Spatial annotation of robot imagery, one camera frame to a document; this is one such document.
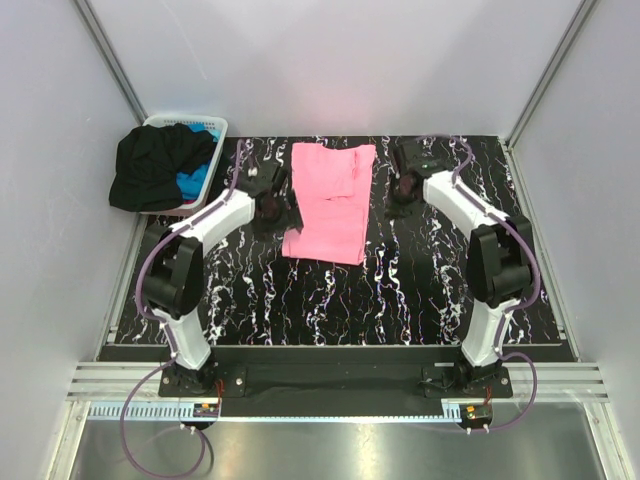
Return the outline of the pink t shirt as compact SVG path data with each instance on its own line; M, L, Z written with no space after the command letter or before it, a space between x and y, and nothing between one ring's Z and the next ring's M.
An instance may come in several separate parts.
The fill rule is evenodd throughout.
M358 266L364 261L376 147L292 146L292 187L303 227L285 233L282 255Z

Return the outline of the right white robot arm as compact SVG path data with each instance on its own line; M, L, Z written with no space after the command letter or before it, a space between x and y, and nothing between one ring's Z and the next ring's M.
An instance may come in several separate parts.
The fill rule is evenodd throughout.
M427 379L425 384L472 397L499 379L507 326L515 311L536 300L541 274L530 220L509 216L474 193L461 177L474 154L462 138L451 142L466 152L466 159L453 169L427 157L415 143L396 147L389 200L394 207L430 205L468 241L465 279L474 299L469 329L453 367L440 381Z

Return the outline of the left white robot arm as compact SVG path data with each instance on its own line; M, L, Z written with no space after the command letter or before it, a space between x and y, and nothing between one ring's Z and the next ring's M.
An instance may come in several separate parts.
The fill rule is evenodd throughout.
M220 385L198 315L205 257L246 225L262 237L301 231L303 220L289 179L289 170L280 165L252 167L245 176L235 170L230 186L211 204L168 227L153 225L145 231L136 306L164 331L170 360L163 380L182 394L209 395Z

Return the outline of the blue t shirt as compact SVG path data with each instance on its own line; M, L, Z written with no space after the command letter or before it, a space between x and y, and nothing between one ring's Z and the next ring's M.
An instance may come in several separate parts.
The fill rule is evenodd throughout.
M210 129L204 123L189 124L189 128L195 132L207 132L212 138L214 146L220 139L220 132L216 129ZM179 172L176 176L177 185L182 193L184 203L193 203L203 188L211 161L200 165L193 173L188 174Z

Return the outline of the white plastic laundry basket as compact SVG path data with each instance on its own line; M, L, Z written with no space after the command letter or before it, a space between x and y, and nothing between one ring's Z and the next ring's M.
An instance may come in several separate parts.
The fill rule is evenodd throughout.
M191 203L183 203L179 207L168 210L142 211L143 215L189 217L196 214L207 204L207 199L209 196L213 178L215 176L219 159L222 155L224 140L228 130L228 122L220 117L184 113L156 114L149 116L144 121L144 125L150 125L153 127L164 127L168 125L174 125L176 123L187 126L202 125L204 126L205 131L215 131L218 134L218 136L215 137L215 150L209 161L208 170L206 173L206 177L204 178L203 186L200 189L198 197Z

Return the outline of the black t shirt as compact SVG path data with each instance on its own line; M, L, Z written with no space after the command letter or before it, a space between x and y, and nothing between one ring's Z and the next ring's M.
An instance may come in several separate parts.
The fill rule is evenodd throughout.
M144 125L130 131L116 149L111 206L128 212L158 212L183 204L178 175L192 174L212 159L217 142L206 131L177 123Z

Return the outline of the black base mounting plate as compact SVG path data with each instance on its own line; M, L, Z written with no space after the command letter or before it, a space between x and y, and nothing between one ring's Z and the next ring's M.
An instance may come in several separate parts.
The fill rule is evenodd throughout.
M481 403L513 396L508 370L473 373L457 347L215 347L202 370L169 367L159 393L220 394L233 417L426 417L444 400Z

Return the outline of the left orange connector box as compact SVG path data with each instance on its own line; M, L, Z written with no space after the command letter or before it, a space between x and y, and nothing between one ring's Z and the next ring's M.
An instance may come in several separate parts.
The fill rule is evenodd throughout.
M220 416L219 403L195 403L193 416L200 418L218 418Z

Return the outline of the orange connector box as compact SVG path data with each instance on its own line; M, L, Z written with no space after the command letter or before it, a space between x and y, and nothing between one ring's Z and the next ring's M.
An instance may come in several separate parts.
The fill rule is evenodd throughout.
M193 416L200 418L218 418L220 416L219 403L195 403Z
M463 409L463 419L475 421L489 419L493 416L493 408L490 404L467 405Z

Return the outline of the right orange connector box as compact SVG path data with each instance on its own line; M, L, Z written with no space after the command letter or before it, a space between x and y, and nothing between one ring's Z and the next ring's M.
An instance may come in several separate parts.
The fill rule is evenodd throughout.
M467 405L463 409L463 419L475 421L489 419L493 416L493 408L490 404Z

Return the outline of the aluminium frame rail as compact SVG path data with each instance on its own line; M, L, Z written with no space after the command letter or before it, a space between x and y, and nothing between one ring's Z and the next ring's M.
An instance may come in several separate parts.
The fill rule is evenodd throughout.
M513 396L510 399L489 400L495 408L515 407L522 410L529 400L537 403L604 403L608 399L599 369L584 363L541 363L530 369L522 363L506 368L511 379ZM444 400L439 415L426 417L302 417L293 420L274 417L233 417L222 414L223 398L169 398L159 393L163 372L153 363L82 363L75 371L67 398L85 402L92 419L116 420L124 417L135 421L186 422L265 422L265 423L374 423L374 424L455 424L462 421L467 405L460 400ZM195 403L219 403L218 418L193 416Z

